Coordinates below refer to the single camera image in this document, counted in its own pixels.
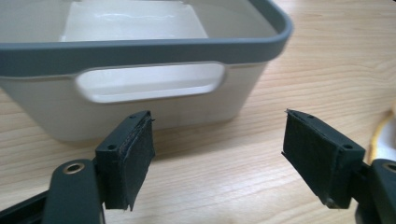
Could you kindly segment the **white basket with grey rim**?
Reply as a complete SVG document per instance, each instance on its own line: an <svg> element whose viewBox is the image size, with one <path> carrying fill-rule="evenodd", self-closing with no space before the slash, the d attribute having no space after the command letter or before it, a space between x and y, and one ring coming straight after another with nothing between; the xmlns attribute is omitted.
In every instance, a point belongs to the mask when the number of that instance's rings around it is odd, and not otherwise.
<svg viewBox="0 0 396 224"><path fill-rule="evenodd" d="M272 0L0 0L0 89L63 141L223 121L291 32Z"/></svg>

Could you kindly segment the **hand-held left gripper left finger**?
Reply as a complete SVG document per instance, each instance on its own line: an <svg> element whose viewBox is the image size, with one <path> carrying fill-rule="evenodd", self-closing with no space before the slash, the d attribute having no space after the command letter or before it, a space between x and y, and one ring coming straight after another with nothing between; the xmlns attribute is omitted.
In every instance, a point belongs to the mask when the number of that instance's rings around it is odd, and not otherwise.
<svg viewBox="0 0 396 224"><path fill-rule="evenodd" d="M128 116L96 148L95 160L106 209L134 208L155 157L149 111Z"/></svg>

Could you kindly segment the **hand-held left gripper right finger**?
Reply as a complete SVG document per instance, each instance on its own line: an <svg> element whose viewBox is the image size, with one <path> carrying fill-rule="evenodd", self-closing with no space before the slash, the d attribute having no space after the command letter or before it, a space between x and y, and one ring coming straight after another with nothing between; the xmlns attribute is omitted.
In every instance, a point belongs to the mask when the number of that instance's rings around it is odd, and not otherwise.
<svg viewBox="0 0 396 224"><path fill-rule="evenodd" d="M282 155L324 205L349 207L349 183L364 154L364 148L321 119L287 111Z"/></svg>

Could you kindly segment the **white plate with yellow rim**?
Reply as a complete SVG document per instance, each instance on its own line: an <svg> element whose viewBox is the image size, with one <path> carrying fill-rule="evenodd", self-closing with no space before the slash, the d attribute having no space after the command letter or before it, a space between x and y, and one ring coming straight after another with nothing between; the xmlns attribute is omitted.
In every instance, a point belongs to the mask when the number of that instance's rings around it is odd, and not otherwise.
<svg viewBox="0 0 396 224"><path fill-rule="evenodd" d="M371 139L368 161L377 159L396 161L396 104L377 125Z"/></svg>

